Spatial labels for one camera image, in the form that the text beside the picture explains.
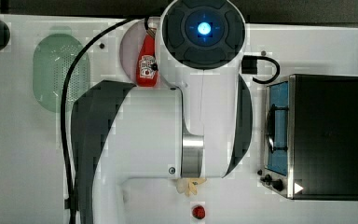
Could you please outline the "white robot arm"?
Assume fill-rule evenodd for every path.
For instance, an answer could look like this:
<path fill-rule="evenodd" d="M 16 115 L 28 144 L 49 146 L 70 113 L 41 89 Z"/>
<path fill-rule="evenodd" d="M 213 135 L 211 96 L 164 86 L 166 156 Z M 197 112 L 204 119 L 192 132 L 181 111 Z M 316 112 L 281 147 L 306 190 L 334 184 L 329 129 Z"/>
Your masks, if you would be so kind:
<path fill-rule="evenodd" d="M 230 0 L 173 0 L 155 37 L 157 85 L 118 76 L 75 102 L 80 224 L 125 224 L 130 179 L 224 177 L 238 165 L 253 128 L 245 32 Z"/>

